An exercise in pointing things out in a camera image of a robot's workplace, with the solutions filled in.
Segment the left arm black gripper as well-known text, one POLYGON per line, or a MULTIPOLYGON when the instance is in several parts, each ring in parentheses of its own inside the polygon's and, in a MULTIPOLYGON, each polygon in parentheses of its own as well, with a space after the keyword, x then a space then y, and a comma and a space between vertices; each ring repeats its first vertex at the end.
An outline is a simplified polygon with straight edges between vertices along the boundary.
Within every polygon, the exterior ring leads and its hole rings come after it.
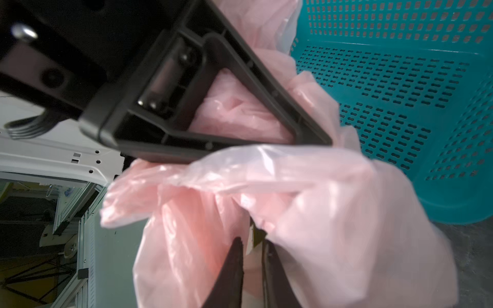
POLYGON ((1 90, 79 118, 133 70, 185 1, 2 1, 1 90))

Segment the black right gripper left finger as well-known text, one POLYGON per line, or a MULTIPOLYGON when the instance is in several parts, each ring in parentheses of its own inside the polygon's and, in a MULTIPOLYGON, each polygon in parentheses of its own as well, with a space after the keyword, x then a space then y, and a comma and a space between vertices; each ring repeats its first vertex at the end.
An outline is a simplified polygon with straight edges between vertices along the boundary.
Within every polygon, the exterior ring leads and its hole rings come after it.
POLYGON ((202 308, 240 308, 243 292, 243 242, 236 237, 202 308))

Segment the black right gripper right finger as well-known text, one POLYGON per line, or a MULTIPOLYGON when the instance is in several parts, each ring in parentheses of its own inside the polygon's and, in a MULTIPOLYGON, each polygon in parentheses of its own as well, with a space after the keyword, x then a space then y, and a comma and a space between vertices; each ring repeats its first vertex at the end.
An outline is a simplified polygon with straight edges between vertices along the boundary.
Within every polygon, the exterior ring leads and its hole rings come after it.
POLYGON ((263 241, 261 261, 264 307, 301 308, 290 286, 276 246, 268 240, 263 241))

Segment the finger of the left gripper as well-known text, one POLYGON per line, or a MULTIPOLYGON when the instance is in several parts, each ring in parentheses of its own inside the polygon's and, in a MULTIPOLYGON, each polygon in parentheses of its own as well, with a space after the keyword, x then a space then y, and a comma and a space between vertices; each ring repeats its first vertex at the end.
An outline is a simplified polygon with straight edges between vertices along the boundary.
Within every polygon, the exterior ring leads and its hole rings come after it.
POLYGON ((280 121, 295 144, 332 143, 211 1, 186 1, 145 56, 96 93, 79 119, 80 129, 104 146, 150 162, 188 164, 243 146, 241 139, 189 131, 222 69, 280 121))

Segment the pink plastic bag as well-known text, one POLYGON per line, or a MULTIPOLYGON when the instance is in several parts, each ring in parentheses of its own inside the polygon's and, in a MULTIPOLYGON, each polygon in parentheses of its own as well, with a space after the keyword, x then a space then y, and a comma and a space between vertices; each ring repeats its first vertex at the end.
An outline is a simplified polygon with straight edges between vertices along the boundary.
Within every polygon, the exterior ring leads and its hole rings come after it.
POLYGON ((133 266, 138 307, 200 307, 233 240, 250 224, 273 242, 303 307, 453 307, 448 238, 411 182, 363 156, 339 105, 287 52, 300 1, 218 1, 247 44, 333 139, 294 146, 286 128, 228 70, 215 78, 192 132, 252 139, 190 165, 141 159, 113 182, 104 228, 145 221, 133 266))

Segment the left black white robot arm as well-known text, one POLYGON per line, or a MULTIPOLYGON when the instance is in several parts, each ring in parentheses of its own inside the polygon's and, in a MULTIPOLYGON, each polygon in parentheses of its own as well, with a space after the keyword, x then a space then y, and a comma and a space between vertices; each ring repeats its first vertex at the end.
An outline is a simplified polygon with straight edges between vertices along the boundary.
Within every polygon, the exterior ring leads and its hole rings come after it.
POLYGON ((106 186, 125 155, 189 164, 252 145, 189 130, 221 69, 295 144, 332 143, 212 1, 2 1, 1 91, 44 111, 4 124, 1 170, 106 186))

